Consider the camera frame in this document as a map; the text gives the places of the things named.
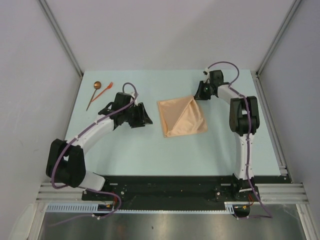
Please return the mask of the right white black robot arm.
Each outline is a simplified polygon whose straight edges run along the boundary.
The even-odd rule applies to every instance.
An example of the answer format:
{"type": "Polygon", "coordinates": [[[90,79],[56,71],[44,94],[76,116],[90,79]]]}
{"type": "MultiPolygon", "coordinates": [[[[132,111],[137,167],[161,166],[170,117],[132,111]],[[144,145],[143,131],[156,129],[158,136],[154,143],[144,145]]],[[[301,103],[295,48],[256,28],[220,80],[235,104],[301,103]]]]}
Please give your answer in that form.
{"type": "Polygon", "coordinates": [[[221,70],[205,70],[205,80],[199,82],[195,100],[210,100],[215,96],[229,105],[229,128],[235,137],[235,170],[230,187],[231,196],[242,201],[258,197],[252,169],[252,146],[260,127],[258,99],[245,96],[224,81],[221,70]]]}

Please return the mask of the orange cloth napkin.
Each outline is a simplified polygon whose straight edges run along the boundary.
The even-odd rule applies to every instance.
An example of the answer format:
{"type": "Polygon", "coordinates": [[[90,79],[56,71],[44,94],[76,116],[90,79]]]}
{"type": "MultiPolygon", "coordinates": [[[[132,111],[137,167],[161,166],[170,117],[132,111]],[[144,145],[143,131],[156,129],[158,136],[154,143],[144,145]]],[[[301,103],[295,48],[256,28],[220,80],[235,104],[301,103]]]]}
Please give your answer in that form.
{"type": "Polygon", "coordinates": [[[192,95],[157,102],[163,135],[166,138],[208,131],[203,110],[192,95]]]}

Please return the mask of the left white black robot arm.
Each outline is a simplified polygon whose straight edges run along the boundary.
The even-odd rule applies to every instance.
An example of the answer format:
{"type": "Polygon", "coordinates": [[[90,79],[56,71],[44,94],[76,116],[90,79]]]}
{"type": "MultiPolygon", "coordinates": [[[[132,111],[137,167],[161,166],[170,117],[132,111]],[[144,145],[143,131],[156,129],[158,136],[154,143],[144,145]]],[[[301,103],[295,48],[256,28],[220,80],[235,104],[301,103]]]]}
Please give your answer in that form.
{"type": "Polygon", "coordinates": [[[118,92],[114,101],[108,103],[97,114],[96,120],[71,140],[55,139],[51,145],[46,166],[55,189],[64,187],[91,189],[100,200],[110,196],[111,188],[106,179],[86,170],[86,153],[105,135],[127,123],[131,128],[151,125],[153,121],[137,94],[118,92]]]}

